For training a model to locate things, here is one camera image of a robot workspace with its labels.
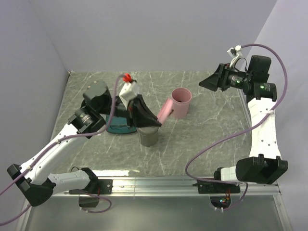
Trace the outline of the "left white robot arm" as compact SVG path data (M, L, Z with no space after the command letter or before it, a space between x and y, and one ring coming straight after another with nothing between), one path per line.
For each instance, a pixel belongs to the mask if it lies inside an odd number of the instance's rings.
M52 171L74 149L106 131L111 122L105 121L104 115L123 117L130 127L162 125L146 106L137 81L127 80L119 95L110 93L104 81L95 81L83 93L81 107L43 150L21 165L8 167L8 174L31 206L39 206L52 195L65 191L97 193L100 181L88 167L63 174Z

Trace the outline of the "teal square plate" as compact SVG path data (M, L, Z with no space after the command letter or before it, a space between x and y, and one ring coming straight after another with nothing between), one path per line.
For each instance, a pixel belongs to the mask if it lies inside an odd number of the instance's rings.
M111 120L110 125L115 125L115 124L119 124L119 125L125 124L125 125L127 125L127 120L123 117L114 116ZM128 126L127 128L110 129L110 126L109 126L106 131L110 134L126 135L126 134L132 134L132 133L137 132L137 128Z

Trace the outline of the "grey cylindrical container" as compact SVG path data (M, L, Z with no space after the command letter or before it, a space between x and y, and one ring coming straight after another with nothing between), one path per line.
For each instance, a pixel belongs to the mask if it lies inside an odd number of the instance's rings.
M158 127L137 128L139 142L145 147L151 147L158 141Z

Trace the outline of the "pink round lid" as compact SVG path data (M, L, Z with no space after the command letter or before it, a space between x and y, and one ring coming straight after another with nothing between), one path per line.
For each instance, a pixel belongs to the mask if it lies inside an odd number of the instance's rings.
M167 98L166 102L164 103L164 105L162 106L161 110L157 115L158 122L164 124L167 118L172 114L172 112L173 112L173 100Z

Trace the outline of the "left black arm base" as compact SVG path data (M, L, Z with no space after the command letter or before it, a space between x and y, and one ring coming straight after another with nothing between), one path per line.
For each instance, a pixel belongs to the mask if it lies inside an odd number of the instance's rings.
M96 182L91 182L90 186L83 190L69 190L69 195L78 195L78 204L81 210L88 213L103 213L112 207L110 199L104 195L112 193L113 180L112 179L98 179ZM99 205L99 202L105 200L109 203L108 207L102 211L93 211Z

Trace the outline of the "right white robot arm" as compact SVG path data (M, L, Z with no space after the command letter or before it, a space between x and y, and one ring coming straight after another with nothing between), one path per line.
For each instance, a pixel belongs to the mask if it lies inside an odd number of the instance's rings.
M248 105L252 144L248 158L237 161L233 167L220 167L214 173L212 186L224 192L229 182L272 184L288 169L282 160L276 139L275 110L276 85L269 83L271 59L253 55L248 68L238 71L231 64L219 64L216 71L199 86L211 91L236 88L243 91Z

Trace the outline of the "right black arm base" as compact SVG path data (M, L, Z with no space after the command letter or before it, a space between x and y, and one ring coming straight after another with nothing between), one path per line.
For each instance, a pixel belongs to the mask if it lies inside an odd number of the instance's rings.
M240 193L240 186L228 183L216 183L197 180L194 184L199 194L209 194L210 203L215 210L221 211L230 208L231 194Z

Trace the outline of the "pink cylindrical container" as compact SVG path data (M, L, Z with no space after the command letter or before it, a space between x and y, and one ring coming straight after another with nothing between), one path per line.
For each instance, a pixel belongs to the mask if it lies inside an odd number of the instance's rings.
M192 100L192 93L187 88L176 88L171 93L173 100L173 116L176 119L184 119L188 113Z

